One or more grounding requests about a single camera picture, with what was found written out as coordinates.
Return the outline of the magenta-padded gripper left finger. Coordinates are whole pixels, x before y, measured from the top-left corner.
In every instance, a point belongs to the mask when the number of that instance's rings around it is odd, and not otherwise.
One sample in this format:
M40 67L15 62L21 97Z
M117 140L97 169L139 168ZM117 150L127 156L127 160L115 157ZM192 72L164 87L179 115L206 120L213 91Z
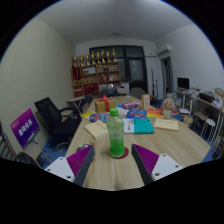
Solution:
M68 158L59 157L46 168L46 171L82 186L94 156L94 146L89 145Z

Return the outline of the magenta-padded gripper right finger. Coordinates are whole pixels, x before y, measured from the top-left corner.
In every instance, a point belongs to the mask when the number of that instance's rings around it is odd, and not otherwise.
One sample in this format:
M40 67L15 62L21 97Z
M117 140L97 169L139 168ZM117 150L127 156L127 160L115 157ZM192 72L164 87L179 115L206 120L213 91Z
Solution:
M131 153L145 185L182 169L182 166L167 154L158 155L136 144L132 145Z

